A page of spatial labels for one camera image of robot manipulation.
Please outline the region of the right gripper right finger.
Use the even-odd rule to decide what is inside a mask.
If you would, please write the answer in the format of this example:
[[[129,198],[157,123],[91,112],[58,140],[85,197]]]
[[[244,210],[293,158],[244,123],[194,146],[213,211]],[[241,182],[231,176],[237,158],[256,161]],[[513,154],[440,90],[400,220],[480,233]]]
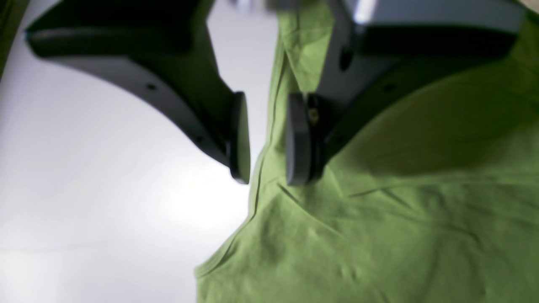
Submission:
[[[316,91],[288,99],[286,177],[326,164],[397,100],[503,58],[527,15],[517,0],[328,0],[334,26]]]

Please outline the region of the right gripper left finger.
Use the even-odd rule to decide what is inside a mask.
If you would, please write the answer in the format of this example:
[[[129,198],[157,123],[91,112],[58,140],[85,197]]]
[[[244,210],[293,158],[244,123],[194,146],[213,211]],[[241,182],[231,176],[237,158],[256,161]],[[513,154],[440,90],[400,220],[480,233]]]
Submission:
[[[221,78],[207,18],[213,0],[61,0],[25,30],[40,59],[139,97],[202,152],[250,182],[245,94]]]

